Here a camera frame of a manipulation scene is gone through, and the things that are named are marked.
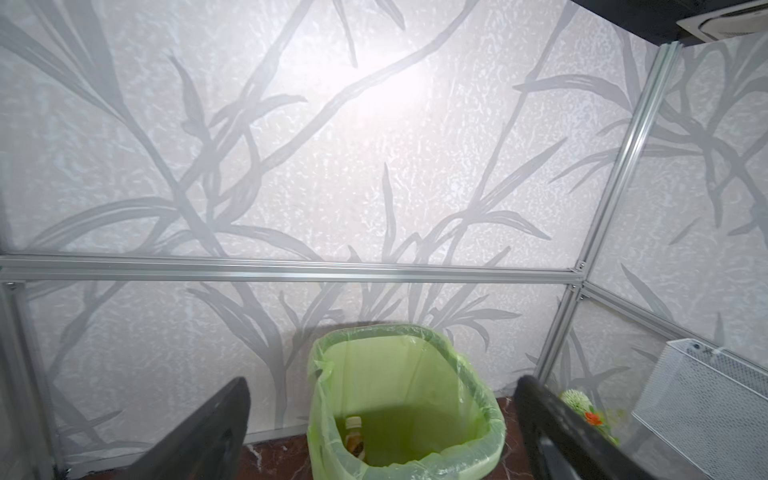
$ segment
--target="ceiling vent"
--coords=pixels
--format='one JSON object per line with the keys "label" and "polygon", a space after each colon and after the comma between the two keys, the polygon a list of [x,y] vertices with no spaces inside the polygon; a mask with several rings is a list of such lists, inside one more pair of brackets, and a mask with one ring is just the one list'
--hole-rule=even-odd
{"label": "ceiling vent", "polygon": [[747,2],[735,7],[685,18],[677,24],[703,41],[768,31],[768,0]]}

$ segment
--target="floor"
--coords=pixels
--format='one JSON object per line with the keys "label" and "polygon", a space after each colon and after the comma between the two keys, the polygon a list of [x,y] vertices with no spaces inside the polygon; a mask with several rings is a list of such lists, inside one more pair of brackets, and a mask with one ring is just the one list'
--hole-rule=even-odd
{"label": "floor", "polygon": [[[512,398],[498,399],[498,405],[507,420],[507,441],[502,458],[485,480],[532,480],[528,460],[522,445],[518,416]],[[109,480],[119,471],[100,472],[84,477],[84,480]],[[240,455],[237,480],[312,480],[306,437],[245,445]]]}

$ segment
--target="green trash can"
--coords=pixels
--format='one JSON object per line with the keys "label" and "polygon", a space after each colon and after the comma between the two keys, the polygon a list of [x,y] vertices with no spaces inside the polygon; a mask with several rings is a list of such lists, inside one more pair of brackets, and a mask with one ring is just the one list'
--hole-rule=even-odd
{"label": "green trash can", "polygon": [[[498,463],[506,426],[493,393],[433,330],[337,330],[315,342],[307,372],[315,480],[471,480]],[[350,416],[362,418],[365,462],[343,444]]]}

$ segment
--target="wire mesh basket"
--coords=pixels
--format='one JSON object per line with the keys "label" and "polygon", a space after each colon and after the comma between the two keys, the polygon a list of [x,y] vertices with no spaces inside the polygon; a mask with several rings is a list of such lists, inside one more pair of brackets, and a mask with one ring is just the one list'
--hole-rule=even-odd
{"label": "wire mesh basket", "polygon": [[667,342],[632,415],[711,478],[768,478],[768,373],[731,353]]}

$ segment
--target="bottle cap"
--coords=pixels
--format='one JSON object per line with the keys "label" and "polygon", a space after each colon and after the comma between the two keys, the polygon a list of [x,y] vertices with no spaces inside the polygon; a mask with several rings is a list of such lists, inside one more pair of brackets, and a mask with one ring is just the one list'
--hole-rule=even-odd
{"label": "bottle cap", "polygon": [[360,417],[347,417],[345,421],[346,429],[361,429],[362,419]]}

